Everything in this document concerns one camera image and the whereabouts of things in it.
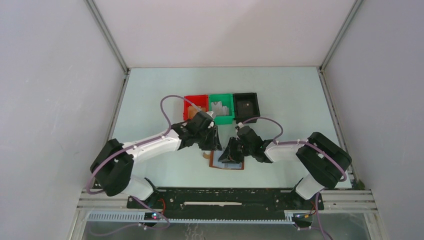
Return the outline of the brown leather card holder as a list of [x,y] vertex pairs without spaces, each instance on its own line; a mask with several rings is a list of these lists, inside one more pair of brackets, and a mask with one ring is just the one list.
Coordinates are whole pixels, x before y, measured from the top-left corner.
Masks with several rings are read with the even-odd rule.
[[244,170],[244,163],[236,162],[223,162],[219,161],[219,157],[222,155],[223,151],[203,151],[202,156],[204,159],[208,160],[208,166],[210,168],[221,169],[221,170]]

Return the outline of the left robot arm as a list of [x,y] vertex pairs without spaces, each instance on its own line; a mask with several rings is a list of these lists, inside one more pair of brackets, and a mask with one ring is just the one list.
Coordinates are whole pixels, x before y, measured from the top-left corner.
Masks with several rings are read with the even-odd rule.
[[101,193],[108,197],[126,194],[138,198],[145,208],[158,202],[156,187],[147,178],[134,172],[134,167],[168,152],[197,145],[202,151],[221,150],[215,113],[199,111],[193,118],[175,123],[164,132],[139,141],[106,142],[90,167]]

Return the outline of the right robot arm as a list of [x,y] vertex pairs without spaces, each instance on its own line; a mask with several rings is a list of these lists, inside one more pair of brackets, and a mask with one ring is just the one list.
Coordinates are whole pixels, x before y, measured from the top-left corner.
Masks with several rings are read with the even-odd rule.
[[320,132],[313,132],[306,140],[278,141],[262,139],[247,125],[236,126],[236,136],[231,137],[219,157],[220,162],[242,163],[252,157],[259,163],[273,164],[281,161],[298,161],[307,170],[295,185],[291,204],[304,209],[320,191],[334,189],[348,179],[347,169],[352,158]]

